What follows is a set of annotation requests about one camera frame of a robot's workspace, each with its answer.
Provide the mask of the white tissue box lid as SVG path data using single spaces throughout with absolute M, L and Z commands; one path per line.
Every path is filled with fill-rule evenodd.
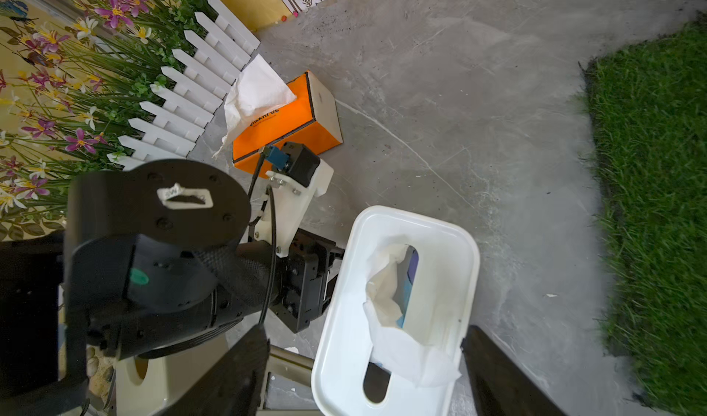
M 459 226 L 372 206 L 355 219 L 311 377 L 326 415 L 445 415 L 480 273 Z

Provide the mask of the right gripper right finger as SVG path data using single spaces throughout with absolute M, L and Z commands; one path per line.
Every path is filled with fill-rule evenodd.
M 468 327 L 461 349 L 479 415 L 565 416 L 480 327 Z

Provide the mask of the orange tissue pack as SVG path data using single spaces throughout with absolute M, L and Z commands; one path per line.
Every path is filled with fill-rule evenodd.
M 252 173 L 263 147 L 299 143 L 319 155 L 344 142 L 333 94 L 307 71 L 287 83 L 261 55 L 239 74 L 224 103 L 226 135 L 217 158 L 230 150 L 233 166 Z

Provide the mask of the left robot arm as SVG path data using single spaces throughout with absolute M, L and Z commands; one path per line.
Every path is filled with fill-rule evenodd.
M 302 331 L 329 305 L 344 251 L 298 230 L 288 250 L 248 232 L 231 176 L 166 159 L 74 178 L 66 228 L 1 245 L 1 412 L 58 415 L 88 397 L 95 346 L 174 355 L 270 307 Z

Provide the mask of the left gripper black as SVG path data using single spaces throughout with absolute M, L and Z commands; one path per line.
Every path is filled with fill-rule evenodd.
M 331 270 L 344 258 L 332 240 L 299 229 L 289 254 L 277 261 L 277 296 L 270 310 L 293 333 L 307 329 L 331 305 L 338 276 Z

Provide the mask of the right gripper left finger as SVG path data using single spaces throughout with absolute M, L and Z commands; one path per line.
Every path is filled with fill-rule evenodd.
M 270 355 L 263 325 L 251 328 L 164 415 L 254 415 Z

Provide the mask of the beige tissue box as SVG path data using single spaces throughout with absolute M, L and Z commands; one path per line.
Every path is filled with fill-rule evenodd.
M 116 413 L 157 415 L 178 401 L 228 351 L 219 335 L 187 351 L 143 360 L 131 357 L 115 366 Z

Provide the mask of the olive green frame tray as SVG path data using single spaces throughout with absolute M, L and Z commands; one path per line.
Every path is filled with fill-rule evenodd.
M 322 415 L 313 398 L 303 397 L 300 391 L 311 391 L 314 367 L 312 358 L 287 349 L 272 346 L 261 387 L 261 401 L 257 415 Z M 299 408 L 276 409 L 274 404 L 286 404 L 285 395 L 298 398 Z

